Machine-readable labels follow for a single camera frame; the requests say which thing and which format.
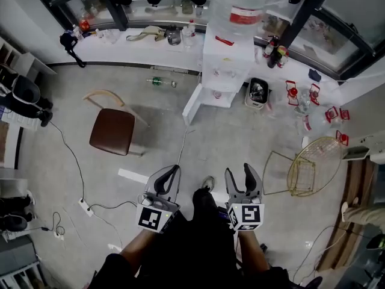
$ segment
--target gray floor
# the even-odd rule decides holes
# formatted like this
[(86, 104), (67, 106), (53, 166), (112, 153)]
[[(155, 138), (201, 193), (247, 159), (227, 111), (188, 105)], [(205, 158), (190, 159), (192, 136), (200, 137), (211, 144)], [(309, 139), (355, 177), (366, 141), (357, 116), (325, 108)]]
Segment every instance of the gray floor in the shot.
[[(136, 201), (144, 185), (118, 176), (118, 170), (149, 176), (177, 162), (185, 132), (182, 110), (196, 87), (197, 77), (114, 66), (87, 66), (85, 69), (61, 66), (55, 70), (58, 75), (45, 78), (42, 90), (55, 104), (53, 123), (63, 131), (66, 142), (78, 157), (85, 182), (85, 200), (89, 204), (107, 206)], [(152, 75), (172, 78), (178, 82), (177, 88), (152, 86), (146, 82)], [(150, 128), (140, 126), (135, 130), (134, 143), (146, 147), (147, 151), (141, 158), (116, 156), (88, 144), (99, 109), (82, 101), (82, 97), (95, 89), (117, 93), (151, 124)], [(215, 191), (224, 193), (226, 167), (242, 185), (244, 162), (250, 163), (262, 177), (270, 150), (286, 154), (299, 151), (300, 138), (295, 130), (246, 108), (244, 93), (243, 89), (238, 93), (230, 109), (201, 107), (188, 129), (180, 159), (182, 179), (177, 199), (188, 219), (193, 214), (192, 194), (207, 175), (217, 180)], [(113, 106), (110, 101), (102, 102)], [(37, 202), (35, 211), (42, 223), (52, 226), (52, 213), (58, 211), (61, 225), (66, 229), (64, 241), (56, 239), (51, 232), (32, 233), (36, 251), (49, 269), (48, 275), (58, 280), (62, 288), (82, 288), (111, 252), (109, 244), (120, 246), (120, 238), (127, 244), (139, 232), (134, 225), (135, 207), (132, 205), (115, 210), (94, 208), (98, 216), (116, 227), (119, 236), (103, 220), (84, 213), (77, 203), (82, 196), (78, 168), (52, 125), (39, 128), (37, 132), (24, 132), (20, 169), (29, 179), (29, 189)], [(294, 274), (317, 235), (334, 224), (345, 173), (346, 164), (342, 163), (332, 183), (310, 197), (291, 197), (289, 193), (264, 196), (265, 223), (256, 235), (261, 243), (268, 245), (271, 264), (288, 269), (290, 276)], [(295, 277), (297, 282), (313, 270), (331, 229), (317, 240)]]

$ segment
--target chair leg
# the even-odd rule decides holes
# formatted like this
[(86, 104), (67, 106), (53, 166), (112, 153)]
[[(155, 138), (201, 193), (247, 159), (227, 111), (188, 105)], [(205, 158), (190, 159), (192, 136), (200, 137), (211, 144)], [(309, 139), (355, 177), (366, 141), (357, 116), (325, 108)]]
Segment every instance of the chair leg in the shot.
[(143, 156), (144, 153), (138, 153), (138, 152), (128, 151), (128, 154), (131, 154), (131, 155), (135, 155), (135, 156), (141, 157), (141, 156)]
[(137, 114), (130, 106), (127, 106), (125, 105), (125, 110), (128, 112), (128, 113), (131, 113), (136, 119), (138, 119), (140, 122), (144, 123), (147, 125), (147, 127), (149, 127), (150, 125), (141, 118), (141, 116), (139, 116), (139, 114)]

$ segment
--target window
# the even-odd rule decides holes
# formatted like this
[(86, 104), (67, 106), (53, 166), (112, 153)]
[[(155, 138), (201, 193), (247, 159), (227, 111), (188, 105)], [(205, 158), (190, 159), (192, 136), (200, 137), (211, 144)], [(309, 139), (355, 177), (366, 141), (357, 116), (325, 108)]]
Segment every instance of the window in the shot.
[[(128, 7), (114, 0), (42, 0), (65, 29), (86, 18), (91, 29), (148, 25), (187, 25), (194, 19), (205, 32), (210, 0), (202, 7), (190, 0), (132, 0)], [(289, 56), (336, 80), (357, 76), (385, 55), (385, 0), (300, 0), (285, 7), (267, 6), (254, 43), (265, 46), (271, 35), (289, 49)]]

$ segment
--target brown chair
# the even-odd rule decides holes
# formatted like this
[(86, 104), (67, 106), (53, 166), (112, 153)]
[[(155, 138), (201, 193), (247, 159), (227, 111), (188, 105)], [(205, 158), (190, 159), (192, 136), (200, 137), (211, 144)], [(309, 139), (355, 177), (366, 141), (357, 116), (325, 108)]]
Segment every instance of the brown chair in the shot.
[[(91, 99), (95, 95), (112, 97), (122, 110), (104, 108)], [(143, 153), (132, 152), (129, 148), (134, 133), (135, 120), (138, 119), (147, 126), (149, 124), (129, 106), (125, 105), (119, 96), (111, 91), (96, 90), (84, 96), (83, 100), (89, 101), (101, 109), (90, 137), (92, 147), (117, 155), (143, 155)]]

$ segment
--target power strip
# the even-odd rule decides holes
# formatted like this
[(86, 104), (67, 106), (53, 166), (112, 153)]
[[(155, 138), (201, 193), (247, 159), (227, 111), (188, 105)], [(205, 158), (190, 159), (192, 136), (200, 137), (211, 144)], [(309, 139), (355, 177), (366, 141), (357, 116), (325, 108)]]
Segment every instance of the power strip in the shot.
[(86, 203), (86, 201), (83, 199), (83, 198), (80, 198), (78, 203), (80, 204), (80, 206), (82, 207), (82, 209), (84, 210), (84, 212), (87, 213), (87, 215), (89, 217), (91, 217), (92, 215), (94, 215), (94, 211), (92, 211), (90, 209), (90, 206)]

